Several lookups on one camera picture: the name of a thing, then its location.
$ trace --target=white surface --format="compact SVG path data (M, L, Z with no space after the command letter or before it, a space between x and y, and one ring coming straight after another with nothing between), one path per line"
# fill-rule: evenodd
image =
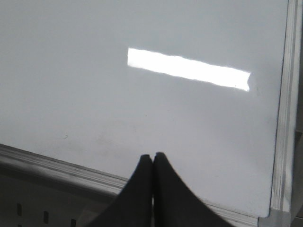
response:
M286 13L286 0L1 1L0 143L124 177L163 151L202 199L267 216ZM247 72L249 90L130 67L129 48Z

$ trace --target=whiteboard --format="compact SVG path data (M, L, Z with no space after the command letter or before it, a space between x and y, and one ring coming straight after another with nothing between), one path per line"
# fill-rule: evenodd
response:
M287 1L0 2L0 143L122 177L165 152L268 215Z

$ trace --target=metal edge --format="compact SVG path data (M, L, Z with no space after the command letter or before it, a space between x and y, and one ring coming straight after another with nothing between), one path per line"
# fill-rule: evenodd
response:
M260 227L289 227L292 197L294 132L300 71L302 0L289 0L276 132L276 150L269 216Z
M1 144L0 166L113 195L117 195L127 182L126 178ZM236 227L257 227L257 217L228 210L208 201L205 204Z

